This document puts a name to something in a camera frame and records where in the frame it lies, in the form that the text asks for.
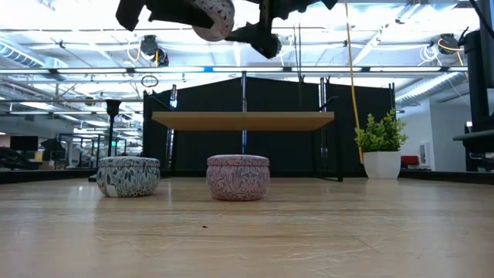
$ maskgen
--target ceiling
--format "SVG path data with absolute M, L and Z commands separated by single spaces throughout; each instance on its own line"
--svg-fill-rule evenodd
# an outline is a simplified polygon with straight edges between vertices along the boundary
M 156 91 L 169 90 L 173 84 L 180 89 L 239 75 L 239 73 L 182 74 L 179 67 L 184 66 L 296 66 L 294 33 L 301 42 L 301 66 L 349 66 L 349 47 L 345 43 L 347 18 L 345 4 L 342 2 L 331 11 L 322 4 L 315 4 L 303 14 L 298 12 L 290 14 L 285 21 L 276 19 L 273 23 L 273 33 L 279 35 L 283 47 L 280 54 L 273 59 L 264 58 L 246 44 L 203 41 L 187 25 L 148 22 L 149 13 L 145 10 L 141 14 L 137 29 L 128 32 L 120 27 L 115 19 L 118 2 L 118 0 L 3 1 L 0 4 L 0 45 L 1 42 L 8 43 L 18 51 L 43 61 L 45 67 L 56 65 L 87 68 L 90 74 L 67 75 L 64 80 L 47 79 L 40 75 L 4 74 L 0 75 L 3 79 L 0 80 L 3 84 L 0 96 L 5 99 L 18 99 L 21 96 L 23 99 L 29 97 L 36 100 L 55 97 L 58 92 L 58 97 L 64 93 L 65 99 L 142 97 L 140 92 L 145 89 L 140 83 L 142 74 L 109 75 L 98 73 L 96 68 L 154 66 L 142 56 L 134 61 L 139 41 L 145 35 L 157 36 L 160 47 L 165 49 L 169 56 L 170 68 L 177 69 L 176 73 L 155 75 L 160 80 L 154 88 Z M 259 20 L 257 5 L 241 0 L 233 2 L 236 10 L 236 26 Z M 469 8 L 468 2 L 465 1 L 428 1 L 432 5 L 411 5 L 411 2 L 419 1 L 402 0 L 371 2 L 349 0 L 348 2 L 353 66 L 460 66 L 456 55 L 437 54 L 436 45 L 431 48 L 427 46 L 431 42 L 435 44 L 443 33 L 453 33 L 457 39 L 467 26 L 469 30 L 479 27 L 475 11 Z M 0 57 L 0 67 L 22 68 L 23 65 Z M 249 75 L 296 80 L 296 75 L 284 76 L 283 73 L 249 73 Z M 312 73 L 305 81 L 318 83 L 320 77 L 327 75 L 329 73 Z M 394 83 L 399 96 L 402 90 L 406 90 L 415 82 L 437 78 L 438 74 L 388 73 L 368 76 L 357 74 L 354 82 L 359 86 L 379 87 L 388 87 L 389 83 Z M 332 74 L 331 81 L 350 84 L 349 74 Z M 458 79 L 457 83 L 452 83 L 447 88 L 448 90 L 443 90 L 445 93 L 442 96 L 457 94 L 452 88 L 464 86 L 465 82 L 466 79 Z M 404 105 L 413 101 L 416 100 L 408 100 Z M 14 109 L 30 108 L 26 105 L 16 105 Z M 82 111 L 103 110 L 104 104 L 88 107 L 84 103 L 69 103 L 64 108 Z M 126 103 L 125 109 L 142 110 L 142 103 Z

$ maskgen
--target wooden floor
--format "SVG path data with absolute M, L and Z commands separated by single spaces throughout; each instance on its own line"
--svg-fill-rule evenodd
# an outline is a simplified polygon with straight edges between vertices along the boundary
M 494 187 L 273 179 L 218 202 L 202 178 L 145 198 L 86 180 L 0 185 L 0 277 L 494 277 Z

